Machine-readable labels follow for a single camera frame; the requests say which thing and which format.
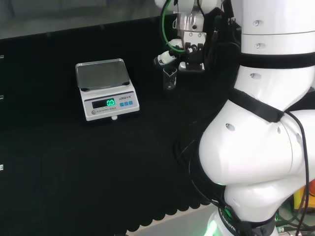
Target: orange object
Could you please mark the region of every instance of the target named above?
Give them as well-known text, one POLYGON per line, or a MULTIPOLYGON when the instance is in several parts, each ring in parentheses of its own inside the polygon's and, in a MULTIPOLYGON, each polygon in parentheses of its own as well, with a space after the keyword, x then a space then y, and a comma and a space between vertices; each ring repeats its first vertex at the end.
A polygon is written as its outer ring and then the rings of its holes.
MULTIPOLYGON (((311 182, 311 185, 310 185, 310 190, 311 190, 311 186, 313 186, 313 192, 314 192, 314 181, 311 182)), ((301 189, 297 190, 293 196, 294 196, 294 211, 297 211, 300 207, 300 204, 302 202, 302 197, 303 197, 303 192, 304 192, 304 188, 305 187, 302 187, 301 189)), ((310 200, 309 200, 309 207, 308 207, 308 210, 309 211, 313 211, 315 210, 315 196, 312 196, 312 194, 310 194, 310 200)))
POLYGON ((315 180, 310 183, 310 194, 315 197, 315 180))

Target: white cylinder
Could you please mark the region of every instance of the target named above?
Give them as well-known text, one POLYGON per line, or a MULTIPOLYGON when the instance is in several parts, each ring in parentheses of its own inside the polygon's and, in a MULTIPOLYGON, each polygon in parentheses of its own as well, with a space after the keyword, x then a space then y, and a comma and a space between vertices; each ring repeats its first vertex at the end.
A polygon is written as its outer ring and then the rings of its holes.
POLYGON ((297 69, 260 69, 240 66, 235 88, 285 111, 309 90, 315 66, 297 69))
POLYGON ((244 34, 315 31, 315 0, 243 0, 244 34))
POLYGON ((313 53, 315 52, 315 31, 278 35, 242 34, 242 42, 242 53, 246 54, 293 55, 313 53))

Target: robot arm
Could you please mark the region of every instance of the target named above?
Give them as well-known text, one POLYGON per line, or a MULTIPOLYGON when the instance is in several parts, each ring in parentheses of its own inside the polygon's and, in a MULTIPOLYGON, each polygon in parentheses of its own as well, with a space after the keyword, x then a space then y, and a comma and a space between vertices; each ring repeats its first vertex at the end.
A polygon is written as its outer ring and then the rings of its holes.
MULTIPOLYGON (((161 7, 164 1, 156 0, 156 4, 161 7)), ((188 43, 203 42, 202 37, 193 37, 203 32, 194 29, 194 20, 189 18, 196 14, 195 19, 201 19, 202 14, 194 12, 194 0, 179 0, 179 4, 177 22, 182 46, 187 50, 188 43)), ((220 4, 220 0, 203 0, 201 6, 209 12, 220 4)), ((234 88, 284 112, 315 84, 315 63, 311 62, 315 59, 315 1, 304 0, 302 4, 298 0, 232 0, 232 5, 237 23, 242 26, 241 51, 246 59, 234 88)), ((170 5, 170 10, 177 11, 176 8, 170 5)), ((187 60, 184 64, 182 69, 190 70, 187 60)), ((294 115, 305 129, 309 177, 313 180, 315 111, 298 111, 294 115)), ((239 219, 263 226, 273 220, 287 197, 305 185, 301 137, 301 129, 292 117, 285 115, 278 122, 268 122, 227 100, 203 133, 199 158, 206 175, 226 185, 224 198, 239 219)), ((210 235, 233 235, 223 219, 220 211, 211 216, 209 224, 216 222, 217 230, 210 235)), ((270 235, 278 233, 272 229, 264 236, 270 235)))
MULTIPOLYGON (((217 0, 199 0, 203 11, 208 13, 217 6, 217 0)), ((203 49, 206 33, 203 32, 204 16, 196 6, 195 0, 156 0, 156 5, 162 10, 178 11, 178 17, 173 23, 173 28, 178 31, 180 39, 172 39, 169 44, 185 52, 185 61, 180 62, 180 71, 203 71, 203 49)), ((158 67, 170 66, 180 55, 170 50, 155 58, 158 67)))

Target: screw hole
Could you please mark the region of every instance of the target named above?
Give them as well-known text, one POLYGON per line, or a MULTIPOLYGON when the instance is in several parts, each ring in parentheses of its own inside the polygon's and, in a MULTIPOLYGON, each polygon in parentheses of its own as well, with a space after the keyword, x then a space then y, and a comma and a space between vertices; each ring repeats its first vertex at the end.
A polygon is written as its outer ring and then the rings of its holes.
POLYGON ((229 130, 229 131, 235 131, 235 127, 232 124, 225 124, 225 127, 229 130))

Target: black cloth backdrop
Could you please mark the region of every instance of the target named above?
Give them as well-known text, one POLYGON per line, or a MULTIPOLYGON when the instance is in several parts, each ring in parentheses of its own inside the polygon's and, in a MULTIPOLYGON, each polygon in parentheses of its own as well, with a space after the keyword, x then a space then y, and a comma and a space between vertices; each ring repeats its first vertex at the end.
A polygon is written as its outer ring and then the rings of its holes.
MULTIPOLYGON (((169 38, 173 20, 166 18, 169 38)), ((153 66, 165 49, 158 23, 156 17, 0 41, 0 235, 113 235, 200 206, 172 145, 226 100, 237 49, 223 47, 210 72, 179 74, 177 88, 165 94, 153 66), (140 112, 87 123, 75 65, 116 58, 125 61, 140 112)), ((314 108, 311 101, 308 94, 299 108, 314 108)))

